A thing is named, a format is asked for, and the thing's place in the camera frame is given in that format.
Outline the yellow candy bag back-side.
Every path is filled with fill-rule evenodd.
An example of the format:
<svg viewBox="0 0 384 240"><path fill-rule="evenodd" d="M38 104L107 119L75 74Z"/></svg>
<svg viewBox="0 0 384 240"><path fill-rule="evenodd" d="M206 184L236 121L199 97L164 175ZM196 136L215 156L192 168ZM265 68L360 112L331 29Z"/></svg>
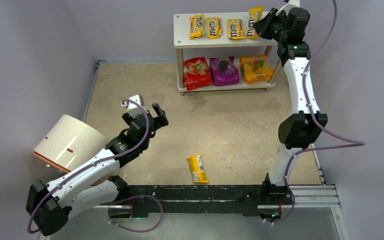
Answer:
<svg viewBox="0 0 384 240"><path fill-rule="evenodd" d="M227 20L228 38L231 40L245 39L244 31L242 28L243 20L240 18L231 18Z"/></svg>

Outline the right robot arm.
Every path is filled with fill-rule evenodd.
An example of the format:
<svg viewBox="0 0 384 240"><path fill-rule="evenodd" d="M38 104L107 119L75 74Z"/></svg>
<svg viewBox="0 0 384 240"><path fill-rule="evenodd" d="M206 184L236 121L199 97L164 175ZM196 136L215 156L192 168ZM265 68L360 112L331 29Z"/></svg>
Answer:
<svg viewBox="0 0 384 240"><path fill-rule="evenodd" d="M288 195L289 174L294 161L305 152L322 132L328 116L320 112L312 87L310 68L311 50L304 41L310 13L301 7L289 11L272 8L260 21L253 24L263 39L277 42L277 55L286 74L291 114L278 127L279 153L274 167L266 175L261 189L267 195Z"/></svg>

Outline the orange candy bag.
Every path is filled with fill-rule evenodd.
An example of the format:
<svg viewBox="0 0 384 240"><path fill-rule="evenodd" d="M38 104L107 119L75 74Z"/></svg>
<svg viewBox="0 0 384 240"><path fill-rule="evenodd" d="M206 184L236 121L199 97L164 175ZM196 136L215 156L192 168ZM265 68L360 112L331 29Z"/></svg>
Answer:
<svg viewBox="0 0 384 240"><path fill-rule="evenodd" d="M239 67L247 84L268 82L274 74L266 55L242 56L239 59Z"/></svg>

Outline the red candy bag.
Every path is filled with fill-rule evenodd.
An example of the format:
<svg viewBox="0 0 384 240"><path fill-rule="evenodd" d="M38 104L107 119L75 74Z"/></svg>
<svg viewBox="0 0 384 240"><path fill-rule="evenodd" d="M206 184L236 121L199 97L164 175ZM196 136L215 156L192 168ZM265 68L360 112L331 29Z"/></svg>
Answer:
<svg viewBox="0 0 384 240"><path fill-rule="evenodd" d="M183 83L188 91L213 84L205 57L195 57L183 62Z"/></svg>

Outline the yellow M&M bag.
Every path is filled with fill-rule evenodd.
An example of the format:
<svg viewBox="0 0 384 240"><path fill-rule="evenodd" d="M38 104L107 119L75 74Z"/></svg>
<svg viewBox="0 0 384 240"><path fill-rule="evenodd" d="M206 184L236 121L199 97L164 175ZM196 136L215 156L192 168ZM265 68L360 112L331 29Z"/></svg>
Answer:
<svg viewBox="0 0 384 240"><path fill-rule="evenodd" d="M192 15L189 17L189 39L200 38L205 34L204 14Z"/></svg>
<svg viewBox="0 0 384 240"><path fill-rule="evenodd" d="M259 22L262 19L263 11L264 11L263 6L254 7L248 11L248 24L247 24L247 31L246 31L247 39L256 39L259 37L258 33L254 29L254 24Z"/></svg>

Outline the yellow candy bag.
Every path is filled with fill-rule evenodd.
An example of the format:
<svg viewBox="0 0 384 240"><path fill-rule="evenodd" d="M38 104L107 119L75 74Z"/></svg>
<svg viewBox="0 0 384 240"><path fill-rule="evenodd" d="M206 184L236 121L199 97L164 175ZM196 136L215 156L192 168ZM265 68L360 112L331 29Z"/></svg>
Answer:
<svg viewBox="0 0 384 240"><path fill-rule="evenodd" d="M197 154L187 158L189 165L192 182L194 184L208 184L209 179L207 177L204 165L202 162L202 155Z"/></svg>
<svg viewBox="0 0 384 240"><path fill-rule="evenodd" d="M222 33L221 20L222 19L220 17L209 17L206 19L207 37L210 40L220 38Z"/></svg>

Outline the yellow candy bag front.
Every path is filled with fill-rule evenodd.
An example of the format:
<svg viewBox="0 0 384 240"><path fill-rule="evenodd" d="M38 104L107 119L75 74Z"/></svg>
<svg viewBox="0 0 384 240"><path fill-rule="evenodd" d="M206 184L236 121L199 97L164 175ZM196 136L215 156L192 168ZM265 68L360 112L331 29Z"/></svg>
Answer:
<svg viewBox="0 0 384 240"><path fill-rule="evenodd" d="M187 158L189 165L192 182L194 184L208 184L209 179L207 177L204 165L202 162L202 155L197 154Z"/></svg>

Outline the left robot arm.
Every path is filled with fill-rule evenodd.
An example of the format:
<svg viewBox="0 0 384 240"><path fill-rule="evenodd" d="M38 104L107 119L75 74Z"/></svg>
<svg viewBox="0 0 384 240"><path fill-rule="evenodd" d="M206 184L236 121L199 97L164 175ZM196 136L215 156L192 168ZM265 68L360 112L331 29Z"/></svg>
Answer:
<svg viewBox="0 0 384 240"><path fill-rule="evenodd" d="M63 171L49 182L38 180L28 191L27 231L50 236L76 215L95 206L138 199L155 200L146 193L133 192L131 186L112 172L133 161L149 147L158 129L168 125L166 112L154 103L156 116L144 107L139 96L122 102L128 128L108 140L103 134L70 115L63 115L33 153L48 165Z"/></svg>

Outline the purple candy bag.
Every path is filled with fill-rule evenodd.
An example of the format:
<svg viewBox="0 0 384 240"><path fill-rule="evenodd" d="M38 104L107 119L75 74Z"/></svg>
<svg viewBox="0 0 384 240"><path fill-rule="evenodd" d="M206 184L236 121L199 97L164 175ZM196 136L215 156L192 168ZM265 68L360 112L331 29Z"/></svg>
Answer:
<svg viewBox="0 0 384 240"><path fill-rule="evenodd" d="M239 70L234 57L210 58L210 74L216 87L236 85L240 82Z"/></svg>

